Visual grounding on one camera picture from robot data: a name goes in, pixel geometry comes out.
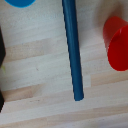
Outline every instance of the red object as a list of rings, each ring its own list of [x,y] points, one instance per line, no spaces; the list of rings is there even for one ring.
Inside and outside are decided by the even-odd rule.
[[[128,22],[111,17],[104,25],[103,38],[111,67],[117,71],[128,70]]]

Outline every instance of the wood grain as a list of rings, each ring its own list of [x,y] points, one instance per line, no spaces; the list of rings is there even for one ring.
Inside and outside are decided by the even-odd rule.
[[[19,9],[0,1],[6,47],[0,70],[0,128],[127,128],[128,71],[114,71],[102,37],[112,15],[128,21],[126,0],[76,0],[84,95],[75,102],[61,0]]]

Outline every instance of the blue object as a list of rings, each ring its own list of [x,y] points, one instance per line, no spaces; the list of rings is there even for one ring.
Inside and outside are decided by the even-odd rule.
[[[84,98],[75,0],[62,0],[75,101]]]
[[[25,8],[33,4],[35,0],[5,0],[7,3],[14,7]]]

